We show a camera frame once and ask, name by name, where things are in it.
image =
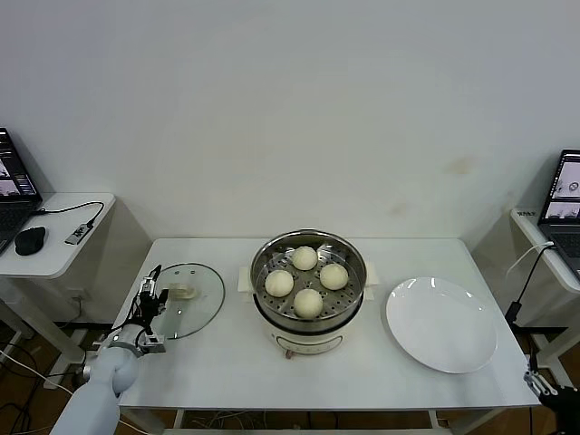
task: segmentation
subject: cable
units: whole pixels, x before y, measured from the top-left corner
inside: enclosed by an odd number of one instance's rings
[[[51,381],[50,379],[48,379],[46,376],[44,376],[43,374],[40,374],[39,372],[37,372],[35,369],[31,369],[30,367],[28,367],[25,364],[22,364],[21,362],[15,360],[12,356],[10,356],[8,353],[5,353],[4,351],[0,351],[0,353],[5,356],[6,358],[8,358],[10,361],[12,361],[13,363],[16,363],[18,365],[20,365],[21,367],[24,367],[27,370],[30,370],[32,373],[35,373],[38,377],[43,378],[45,381],[47,381],[48,383],[54,385],[56,388],[60,388],[61,390],[64,390],[66,392],[68,392],[70,395],[73,395],[73,392],[70,391],[67,388],[64,388],[62,385]]]
[[[73,206],[73,207],[68,207],[68,208],[63,208],[61,210],[47,210],[45,208],[39,208],[38,210],[36,210],[35,212],[33,212],[33,216],[41,216],[41,215],[52,215],[52,214],[56,214],[56,213],[64,213],[66,211],[71,211],[71,210],[76,210],[77,208],[82,208],[82,207],[86,207],[86,206],[90,206],[92,204],[99,204],[101,207],[99,208],[99,211],[97,211],[97,214],[94,215],[87,223],[86,226],[89,228],[92,228],[92,224],[94,224],[95,219],[101,214],[101,212],[104,210],[105,208],[105,204],[102,201],[89,201],[89,202],[85,202],[83,204],[79,204],[78,206]]]
[[[534,262],[534,265],[532,266],[532,270],[529,271],[529,275],[527,276],[527,280],[526,280],[526,283],[524,284],[524,288],[522,288],[522,293],[519,294],[519,298],[517,299],[517,302],[518,303],[522,300],[522,296],[526,292],[527,285],[529,284],[529,280],[532,279],[532,275],[534,274],[534,271],[536,270],[536,266],[537,266],[537,263],[540,261],[540,258],[542,257],[542,255],[544,254],[544,252],[546,252],[548,249],[551,249],[553,245],[554,244],[552,244],[550,246],[544,247],[540,251],[540,253],[538,254],[538,256],[536,258],[536,261]]]
[[[529,435],[534,435],[534,415],[531,406],[529,407]]]
[[[144,434],[144,435],[153,435],[152,433],[148,433],[148,432],[146,432],[145,430],[141,430],[141,429],[138,429],[138,428],[136,428],[135,426],[133,426],[133,425],[129,424],[129,423],[128,423],[128,422],[126,422],[126,421],[119,420],[119,423],[120,423],[120,424],[124,424],[124,425],[125,425],[125,426],[127,426],[128,428],[131,428],[131,429],[133,429],[133,430],[136,430],[138,433],[142,433],[142,434]]]
[[[139,333],[137,334],[137,336],[135,337],[135,347],[139,349],[139,339],[141,337],[141,334],[143,334],[145,332],[145,328],[141,329],[139,331]]]
[[[75,317],[73,317],[71,320],[69,320],[66,324],[64,324],[63,326],[59,326],[59,329],[66,328],[69,324],[71,324],[75,320],[81,318],[81,316],[82,316],[82,298],[81,297],[74,297],[73,299],[79,303],[79,313]]]
[[[510,328],[513,328],[517,319],[517,313],[519,313],[519,310],[522,307],[521,304],[521,300],[522,297],[524,296],[524,293],[527,290],[527,285],[529,284],[530,279],[532,279],[532,275],[534,274],[534,271],[536,270],[536,266],[537,263],[540,261],[540,258],[542,257],[542,255],[544,254],[544,252],[546,252],[548,249],[552,249],[554,248],[554,245],[549,245],[549,246],[545,246],[544,248],[542,248],[542,250],[540,251],[540,253],[537,255],[536,261],[534,262],[534,265],[532,266],[531,270],[529,271],[529,275],[527,276],[527,280],[526,283],[524,284],[524,288],[522,288],[521,293],[519,294],[519,298],[512,302],[506,312],[506,322],[509,325]]]
[[[38,376],[29,376],[27,374],[14,372],[12,369],[10,369],[10,367],[5,365],[3,362],[0,362],[0,366],[2,366],[2,368],[4,368],[7,372],[10,372],[14,376],[20,376],[21,378],[28,378],[28,379],[37,379],[38,378]],[[64,372],[64,373],[47,374],[46,377],[47,378],[54,378],[56,376],[66,376],[68,374],[77,374],[77,372]]]
[[[516,267],[520,261],[522,261],[527,254],[529,254],[530,252],[532,252],[534,249],[536,249],[537,247],[552,247],[554,245],[554,242],[544,242],[544,243],[539,243],[537,245],[534,245],[532,247],[530,247],[524,254],[522,254],[522,256],[520,258],[518,258],[516,260],[516,263],[514,263],[506,272],[506,278],[508,277],[509,273],[514,270],[514,267]]]
[[[34,359],[33,355],[30,352],[28,352],[24,347],[22,347],[18,344],[15,344],[15,343],[10,343],[10,342],[0,342],[0,344],[3,344],[5,346],[12,346],[12,347],[15,347],[16,349],[18,349],[19,351],[24,352],[26,354],[26,356],[28,356],[28,358],[30,358],[30,360],[34,363],[34,368],[36,370],[38,370],[38,364],[36,363],[36,360]]]
[[[1,353],[2,355],[4,355],[6,358],[8,358],[10,361],[12,361],[13,363],[16,363],[16,364],[18,364],[18,365],[20,365],[20,366],[24,367],[25,369],[27,369],[27,370],[31,371],[32,373],[36,374],[38,377],[40,377],[40,378],[43,378],[43,379],[44,379],[46,382],[48,382],[48,383],[50,383],[50,384],[54,385],[54,386],[55,386],[55,387],[57,387],[57,388],[60,388],[61,390],[65,391],[65,392],[68,392],[68,393],[69,393],[71,396],[73,395],[73,392],[72,392],[72,391],[70,391],[68,388],[65,388],[65,387],[63,387],[62,385],[59,385],[59,384],[58,384],[58,383],[56,383],[56,382],[52,382],[50,379],[48,379],[48,378],[47,378],[46,376],[44,376],[43,374],[40,374],[40,373],[39,373],[39,372],[37,372],[35,369],[32,369],[32,368],[28,367],[27,365],[25,365],[25,364],[22,364],[21,362],[18,362],[17,360],[15,360],[14,358],[12,358],[10,355],[8,355],[7,353],[5,353],[4,351],[0,350],[0,353]],[[119,420],[119,422],[120,422],[121,424],[124,424],[125,426],[128,426],[128,427],[130,427],[130,428],[131,428],[131,429],[133,429],[133,430],[136,430],[136,431],[137,431],[137,432],[139,432],[139,433],[143,433],[143,434],[145,434],[145,435],[151,435],[151,434],[149,434],[148,432],[145,432],[145,431],[143,431],[143,430],[141,430],[141,429],[137,429],[135,426],[132,426],[132,425],[130,425],[129,423],[127,423],[127,422],[123,421],[123,420]]]
[[[52,429],[54,427],[53,426],[44,426],[43,428],[40,429],[35,429],[35,430],[27,430],[26,432],[11,432],[11,433],[6,433],[5,435],[26,435],[27,433],[36,433],[36,432],[40,432],[43,430],[49,430]]]
[[[26,424],[27,422],[28,422],[28,424],[30,424],[30,421],[32,421],[32,418],[30,417],[30,413],[28,412],[28,410],[21,408],[19,405],[15,404],[13,402],[6,403],[6,404],[0,406],[0,411],[6,409],[9,406],[12,406],[17,411],[19,411],[18,417],[16,418],[16,421],[14,422],[13,429],[16,426],[16,423],[20,420],[21,415],[24,415],[28,419],[28,420],[23,420],[23,425]]]

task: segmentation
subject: small white table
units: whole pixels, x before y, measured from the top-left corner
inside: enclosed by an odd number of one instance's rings
[[[517,224],[529,243],[539,245],[547,241],[544,233],[537,226],[540,210],[538,208],[514,208],[511,211],[511,218]],[[556,250],[548,250],[542,255],[542,259],[554,274],[560,285],[574,296],[580,295],[580,281],[570,271],[568,265]],[[568,377],[564,366],[559,360],[563,355],[577,343],[580,343],[580,315],[577,315],[572,324],[563,333],[557,336],[552,342],[548,342],[542,334],[532,335],[540,352],[537,353],[537,363],[540,368],[549,369],[560,385],[573,387],[572,381]]]
[[[95,219],[94,228],[79,245],[68,245],[64,240],[80,225],[90,220],[99,210],[99,205],[78,208],[59,214],[48,214],[32,217],[24,226],[45,227],[48,231],[43,248],[31,256],[19,256],[15,252],[14,242],[0,255],[0,278],[26,278],[33,280],[43,290],[58,294],[50,280],[64,274],[73,260],[81,252],[97,226],[105,219],[115,201],[110,193],[43,193],[42,208],[58,210],[76,206],[89,201],[100,201],[104,204],[101,214]],[[18,304],[10,308],[22,320],[30,324],[36,332],[61,351],[61,358],[54,365],[51,373],[66,372],[70,363],[81,363],[84,351],[78,346],[86,331],[75,331],[68,337],[43,313],[30,298],[23,297]]]
[[[155,241],[117,317],[122,323],[141,278],[156,265],[197,262],[216,269],[226,286],[221,311],[204,329],[167,342],[167,352],[139,359],[137,381],[122,394],[123,411],[332,410],[409,411],[492,409],[458,422],[468,433],[505,407],[538,405],[523,380],[527,360],[465,245],[457,239],[353,239],[381,284],[365,300],[338,348],[315,356],[284,357],[263,331],[260,314],[237,292],[238,271],[265,239]],[[384,313],[388,293],[414,276],[440,276],[468,288],[491,307],[498,349],[491,363],[470,374],[436,372],[410,357],[391,335]],[[131,418],[148,431],[147,415]]]

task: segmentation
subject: table leg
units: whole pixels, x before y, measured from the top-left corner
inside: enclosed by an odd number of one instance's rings
[[[503,408],[492,408],[491,410],[473,411],[470,415],[451,423],[451,433],[453,435],[466,435],[483,423],[493,419],[503,410]]]
[[[534,340],[534,343],[536,344],[537,348],[540,350],[538,356],[551,344],[545,338],[545,336],[541,334],[532,335],[532,339]],[[574,387],[572,381],[570,380],[570,377],[568,376],[568,373],[566,372],[566,369],[558,359],[558,354],[553,352],[554,348],[552,348],[552,351],[550,351],[548,348],[548,351],[549,353],[543,353],[541,357],[537,358],[537,366],[540,369],[548,369],[552,373],[552,376],[554,376],[554,379],[556,380],[558,385],[562,385],[565,387]]]
[[[33,330],[24,324],[24,322],[20,320],[20,317],[14,314],[4,301],[0,301],[0,320],[7,324],[13,331],[20,332],[22,338],[25,338],[26,340],[33,338]]]
[[[121,414],[148,433],[161,434],[165,424],[150,410],[121,408]]]
[[[84,350],[77,346],[66,333],[58,329],[53,321],[27,298],[23,296],[17,303],[10,304],[10,308],[50,344],[61,351],[71,363],[82,363]]]
[[[576,317],[568,329],[550,343],[543,335],[533,335],[533,338],[540,349],[540,352],[537,353],[537,365],[541,368],[550,369],[560,385],[574,386],[559,357],[580,342],[580,317]]]

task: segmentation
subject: black cable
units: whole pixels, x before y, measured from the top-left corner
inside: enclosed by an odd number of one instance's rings
[[[10,367],[8,367],[6,364],[4,364],[3,362],[0,362],[0,367],[2,367],[3,369],[5,369],[7,372],[10,372],[14,376],[20,376],[21,378],[28,378],[28,379],[36,379],[36,378],[38,378],[38,375],[37,374],[32,374],[31,375],[31,374],[23,374],[23,373],[15,372]],[[46,378],[54,378],[56,376],[66,376],[67,374],[76,374],[76,372],[55,373],[55,374],[49,374],[49,375],[47,375],[45,377]]]
[[[83,204],[79,204],[78,206],[73,206],[73,207],[68,207],[68,208],[63,208],[61,210],[47,210],[46,208],[39,208],[38,210],[36,210],[35,212],[33,212],[33,216],[41,216],[41,215],[52,215],[52,214],[56,214],[56,213],[64,213],[66,211],[71,211],[71,210],[76,210],[77,208],[82,208],[82,207],[86,207],[86,206],[91,206],[92,204],[99,204],[101,207],[99,208],[99,211],[97,211],[97,214],[94,215],[92,217],[92,219],[90,219],[87,223],[86,226],[89,228],[92,228],[92,224],[94,224],[95,219],[101,214],[101,212],[104,210],[105,208],[105,204],[102,201],[89,201],[89,202],[85,202]]]
[[[16,349],[18,349],[19,351],[21,351],[21,352],[25,353],[25,354],[26,354],[26,356],[28,356],[28,358],[30,358],[30,360],[33,362],[33,364],[34,364],[34,369],[35,369],[35,370],[38,372],[38,363],[36,363],[36,360],[35,360],[35,358],[33,357],[33,355],[32,355],[30,352],[28,352],[28,351],[27,351],[27,350],[26,350],[24,347],[22,347],[22,346],[19,346],[18,344],[10,343],[10,342],[0,342],[0,344],[4,344],[4,345],[6,345],[6,346],[12,346],[12,347],[15,347],[15,348],[16,348]]]
[[[529,407],[529,435],[534,435],[534,416],[532,415],[532,407]]]
[[[30,412],[24,410],[23,408],[20,407],[20,405],[17,405],[16,403],[13,402],[5,403],[4,405],[0,406],[0,411],[5,410],[9,406],[15,408],[19,412],[18,414],[19,416],[23,414],[28,419],[28,421],[32,421],[32,418],[30,417]]]
[[[139,339],[141,337],[141,334],[143,334],[145,332],[145,328],[141,329],[139,331],[139,333],[137,334],[137,336],[135,337],[135,347],[137,347],[139,349]]]
[[[522,288],[522,293],[519,294],[519,298],[517,299],[517,303],[518,304],[522,300],[522,296],[526,292],[527,285],[529,284],[529,280],[532,279],[532,275],[534,274],[534,271],[536,270],[536,266],[537,266],[537,263],[540,261],[540,258],[542,257],[542,255],[544,254],[544,252],[546,252],[548,249],[552,249],[553,247],[554,246],[546,246],[537,255],[536,261],[534,262],[534,265],[532,266],[532,269],[529,271],[529,275],[527,276],[527,280],[526,280],[526,283],[524,284],[524,288]]]
[[[529,275],[527,276],[527,280],[526,283],[524,284],[524,288],[522,288],[522,292],[519,294],[519,298],[512,302],[509,305],[509,308],[507,309],[505,318],[506,318],[506,322],[509,325],[510,328],[512,328],[512,331],[514,329],[515,323],[516,323],[516,319],[517,319],[517,313],[519,313],[519,310],[521,310],[522,308],[522,304],[520,303],[520,301],[522,300],[522,297],[524,296],[524,293],[527,290],[527,285],[529,284],[530,279],[532,279],[532,275],[534,274],[534,271],[536,270],[536,266],[537,263],[540,261],[540,258],[542,257],[542,255],[544,254],[544,252],[546,252],[548,249],[553,249],[554,246],[546,246],[544,247],[540,253],[538,254],[536,261],[534,262],[534,265],[532,266],[532,269],[529,271]]]

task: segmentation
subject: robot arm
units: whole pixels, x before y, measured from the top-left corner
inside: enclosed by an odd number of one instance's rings
[[[161,266],[156,267],[141,281],[127,319],[101,345],[90,368],[89,381],[72,395],[51,435],[115,432],[120,416],[119,395],[135,382],[137,359],[146,353],[165,352],[163,337],[150,327],[153,318],[165,309],[167,300],[167,290],[160,297],[155,294],[160,270]]]

